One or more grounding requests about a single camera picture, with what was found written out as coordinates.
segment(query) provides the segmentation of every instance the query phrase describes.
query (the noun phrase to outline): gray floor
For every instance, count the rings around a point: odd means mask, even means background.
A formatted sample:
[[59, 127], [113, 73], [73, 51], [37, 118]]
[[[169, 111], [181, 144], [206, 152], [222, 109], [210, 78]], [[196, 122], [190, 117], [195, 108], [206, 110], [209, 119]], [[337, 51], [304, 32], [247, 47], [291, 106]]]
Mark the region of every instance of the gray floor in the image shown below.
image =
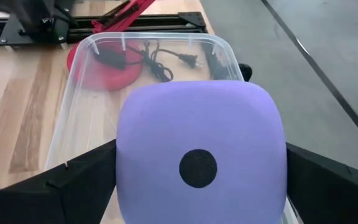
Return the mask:
[[[287, 141], [358, 169], [358, 128], [260, 0], [201, 0], [275, 100]], [[269, 0], [358, 113], [358, 1]]]

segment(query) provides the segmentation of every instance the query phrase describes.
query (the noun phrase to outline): clear plastic container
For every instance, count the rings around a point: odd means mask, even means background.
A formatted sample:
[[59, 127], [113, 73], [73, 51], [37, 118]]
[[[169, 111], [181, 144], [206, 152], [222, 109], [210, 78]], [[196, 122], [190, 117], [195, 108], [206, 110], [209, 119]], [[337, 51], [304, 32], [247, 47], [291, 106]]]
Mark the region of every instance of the clear plastic container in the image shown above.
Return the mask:
[[[146, 45], [149, 48], [147, 55], [151, 56], [152, 62], [142, 62], [140, 75], [133, 83], [120, 89], [116, 86], [112, 88], [103, 76], [98, 75], [101, 72], [98, 64], [100, 60], [95, 63], [95, 58], [103, 56], [106, 49], [134, 55], [130, 51], [142, 52]], [[153, 52], [157, 50], [158, 45], [160, 50], [154, 58]], [[174, 54], [196, 55], [196, 62], [192, 60], [193, 58], [190, 60], [190, 64], [194, 62], [196, 65], [192, 67]], [[110, 58], [116, 57], [119, 58], [110, 52], [107, 59], [104, 57], [101, 60], [109, 63]], [[92, 35], [83, 40], [76, 51], [53, 134], [46, 169], [53, 168], [115, 139], [119, 112], [127, 96], [138, 87], [160, 82], [150, 69], [154, 63], [160, 63], [160, 68], [167, 68], [172, 72], [171, 82], [243, 80], [230, 45], [213, 35], [129, 32]], [[137, 63], [128, 66], [139, 68]], [[165, 76], [169, 78], [169, 73], [165, 72]], [[110, 200], [102, 223], [124, 223], [116, 194], [113, 194]]]

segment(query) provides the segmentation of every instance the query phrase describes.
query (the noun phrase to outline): black circle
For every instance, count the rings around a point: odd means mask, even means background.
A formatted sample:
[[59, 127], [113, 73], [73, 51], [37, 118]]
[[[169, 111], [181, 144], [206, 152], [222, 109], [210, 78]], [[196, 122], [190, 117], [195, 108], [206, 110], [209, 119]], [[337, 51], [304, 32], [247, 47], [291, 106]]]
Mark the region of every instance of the black circle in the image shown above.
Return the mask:
[[181, 178], [186, 184], [195, 188], [203, 188], [212, 183], [217, 171], [214, 156], [204, 149], [188, 151], [179, 164]]

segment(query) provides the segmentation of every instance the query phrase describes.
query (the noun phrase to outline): red object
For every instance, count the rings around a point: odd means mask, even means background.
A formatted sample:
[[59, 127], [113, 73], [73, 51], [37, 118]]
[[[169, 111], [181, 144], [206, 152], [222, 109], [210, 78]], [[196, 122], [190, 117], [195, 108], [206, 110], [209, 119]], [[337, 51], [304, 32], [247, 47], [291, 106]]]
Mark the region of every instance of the red object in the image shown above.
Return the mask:
[[[104, 23], [99, 21], [92, 21], [94, 26], [93, 33], [99, 32], [122, 32], [128, 28], [134, 20], [136, 20], [142, 12], [144, 12], [155, 0], [132, 0], [122, 3], [120, 6], [111, 10], [102, 16]], [[138, 49], [136, 43], [128, 43], [132, 48]], [[71, 70], [73, 64], [74, 55], [78, 48], [79, 43], [77, 43], [69, 52], [67, 57], [67, 67]], [[117, 45], [102, 43], [98, 44], [98, 47], [109, 48], [111, 50], [116, 50], [117, 52], [122, 52], [122, 49], [118, 49]], [[127, 62], [138, 62], [142, 60], [142, 56], [133, 52], [132, 50], [127, 50], [125, 52], [125, 58]], [[130, 85], [134, 82], [142, 72], [142, 63], [137, 63], [135, 65], [127, 65], [125, 69], [120, 70], [114, 68], [110, 65], [100, 63], [94, 57], [91, 56], [89, 60], [94, 60], [94, 67], [91, 69], [92, 74], [84, 72], [83, 77], [81, 76], [81, 71], [76, 71], [74, 74], [74, 80], [78, 82], [83, 82], [82, 86], [85, 88], [90, 88], [94, 90], [119, 90], [125, 86]]]
[[[132, 48], [137, 48], [136, 42], [127, 42]], [[75, 45], [67, 57], [67, 67], [71, 69], [74, 55], [78, 45]], [[115, 50], [117, 53], [124, 54], [127, 62], [138, 62], [142, 60], [142, 56], [134, 51], [127, 50], [124, 52], [119, 49], [117, 44], [104, 43], [103, 47]], [[80, 65], [84, 63], [85, 55], [79, 55], [77, 63]], [[135, 65], [127, 65], [125, 69], [120, 70], [110, 65], [100, 63], [93, 55], [88, 57], [87, 64], [92, 66], [87, 68], [87, 71], [82, 72], [80, 69], [74, 73], [74, 81], [81, 82], [81, 86], [91, 90], [120, 90], [125, 86], [130, 85], [139, 77], [143, 69], [143, 63]]]

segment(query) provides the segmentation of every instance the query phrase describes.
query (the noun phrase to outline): purple cushion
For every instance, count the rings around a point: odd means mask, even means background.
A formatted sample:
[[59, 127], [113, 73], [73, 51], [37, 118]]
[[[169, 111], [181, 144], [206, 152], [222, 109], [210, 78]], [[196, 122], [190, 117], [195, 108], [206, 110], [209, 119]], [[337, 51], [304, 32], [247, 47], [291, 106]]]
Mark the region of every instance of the purple cushion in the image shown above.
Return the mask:
[[287, 155], [278, 109], [241, 81], [140, 88], [121, 111], [116, 174], [127, 224], [279, 223]]

